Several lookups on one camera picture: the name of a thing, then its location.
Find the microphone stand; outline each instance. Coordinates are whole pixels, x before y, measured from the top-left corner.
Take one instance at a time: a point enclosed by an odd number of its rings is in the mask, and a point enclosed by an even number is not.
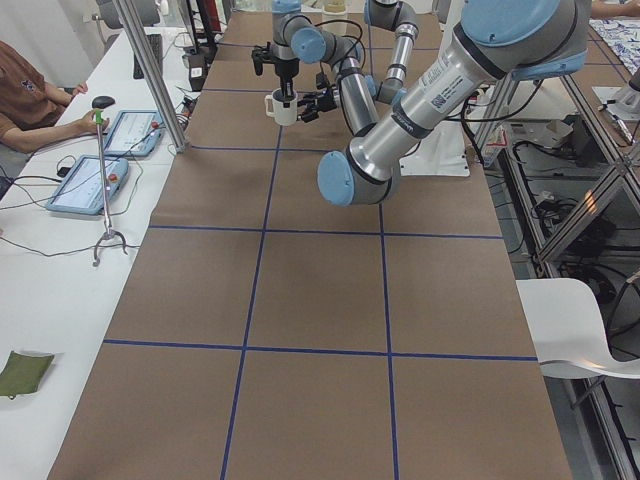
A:
[[[111,185],[109,184],[109,179],[107,178],[107,164],[104,160],[104,142],[102,139],[102,110],[96,110],[96,125],[98,126],[98,155],[100,157],[100,177],[102,180],[102,201],[104,212],[103,223],[105,231],[93,247],[94,267],[100,265],[100,258],[98,257],[98,248],[100,247],[100,244],[102,242],[113,240],[115,237],[118,237],[122,240],[122,251],[125,255],[127,255],[127,241],[125,240],[122,233],[113,229],[113,224],[111,222],[111,212],[109,210],[109,192],[111,190]]]

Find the white table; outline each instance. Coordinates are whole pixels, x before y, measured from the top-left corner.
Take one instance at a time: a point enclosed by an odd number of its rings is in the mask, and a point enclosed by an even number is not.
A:
[[[182,49],[172,45],[183,29],[147,29],[161,32],[164,79],[174,106],[189,90]],[[182,45],[185,36],[176,44]],[[133,57],[126,35],[120,35],[89,77],[89,92],[74,99],[60,119],[67,123],[90,110],[98,95],[109,95],[116,104],[104,116],[115,118],[119,110],[156,109],[144,80],[133,80]],[[140,245],[157,203],[175,150],[165,132],[149,157],[140,160],[144,169],[129,210],[113,217],[114,228],[127,242]],[[65,155],[97,154],[95,137],[83,137],[38,152],[22,175],[55,177],[56,164]],[[63,165],[70,165],[67,159]],[[126,184],[112,202],[112,212],[125,209],[140,172],[130,163]],[[36,199],[49,197],[55,186],[41,180],[23,180]],[[0,208],[29,202],[13,187]],[[94,245],[104,232],[102,217],[75,218],[54,215],[36,205],[0,210],[4,237],[47,253],[70,251]],[[55,359],[40,390],[15,400],[0,398],[0,477],[42,480],[47,477],[64,439],[82,389],[109,325],[129,271],[135,249],[124,255],[121,248],[103,249],[101,264],[93,267],[91,250],[54,258],[27,252],[0,241],[0,369],[11,350],[20,353],[53,353]]]

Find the chair leg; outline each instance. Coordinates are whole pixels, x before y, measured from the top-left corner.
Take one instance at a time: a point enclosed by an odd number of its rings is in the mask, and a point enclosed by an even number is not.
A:
[[[589,387],[582,393],[582,395],[576,398],[576,401],[571,404],[571,410],[575,410],[576,407],[579,407],[580,404],[584,402],[587,397],[591,395],[597,387],[600,386],[602,382],[604,382],[605,378],[607,378],[605,375],[601,375],[595,382],[589,385]]]

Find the tripod base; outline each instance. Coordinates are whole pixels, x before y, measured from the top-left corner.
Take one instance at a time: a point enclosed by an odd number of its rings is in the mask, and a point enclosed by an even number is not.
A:
[[[122,251],[124,252],[125,255],[128,255],[127,253],[127,241],[124,238],[124,235],[122,235],[120,232],[116,231],[116,230],[109,230],[107,232],[104,232],[102,234],[102,237],[100,237],[100,240],[98,240],[98,242],[95,244],[95,246],[93,247],[93,266],[97,267],[98,265],[100,265],[100,258],[98,257],[98,248],[100,248],[100,244],[102,242],[107,242],[109,240],[113,240],[115,237],[118,237],[122,240]]]

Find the green pouch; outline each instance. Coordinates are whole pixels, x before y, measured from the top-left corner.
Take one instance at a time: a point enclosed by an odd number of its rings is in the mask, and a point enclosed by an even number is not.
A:
[[[32,357],[11,352],[0,373],[0,397],[13,400],[16,395],[36,392],[52,361],[53,355]]]

